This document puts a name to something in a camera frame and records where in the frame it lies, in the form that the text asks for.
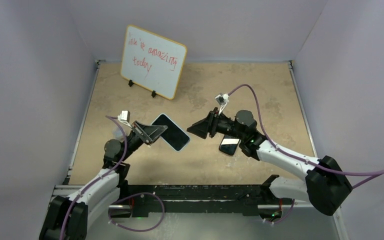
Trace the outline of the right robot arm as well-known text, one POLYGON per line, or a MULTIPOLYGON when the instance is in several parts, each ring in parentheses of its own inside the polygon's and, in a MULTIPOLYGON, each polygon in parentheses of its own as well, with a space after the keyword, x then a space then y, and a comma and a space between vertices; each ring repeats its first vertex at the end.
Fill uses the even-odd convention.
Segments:
POLYGON ((215 108, 186 130, 202 139, 212 138, 217 133, 237 138, 247 157, 296 176, 296 179, 278 176, 263 187, 260 196, 268 204, 280 198, 295 199, 309 202, 320 213, 332 216, 353 190, 334 158, 304 156, 270 143, 269 138, 257 130, 257 121, 249 110, 240 110, 231 119, 215 108))

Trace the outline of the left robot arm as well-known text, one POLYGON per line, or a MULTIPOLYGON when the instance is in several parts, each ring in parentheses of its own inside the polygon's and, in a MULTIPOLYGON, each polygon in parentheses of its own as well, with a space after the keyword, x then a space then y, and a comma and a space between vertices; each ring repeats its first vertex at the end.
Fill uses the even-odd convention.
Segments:
POLYGON ((99 173, 77 191, 68 196, 57 195, 50 201, 39 239, 84 240, 94 221, 108 212, 110 205, 122 205, 129 199, 147 195, 130 193, 126 180, 130 165, 124 160, 143 144, 153 144, 167 128, 134 121, 129 135, 107 141, 99 173))

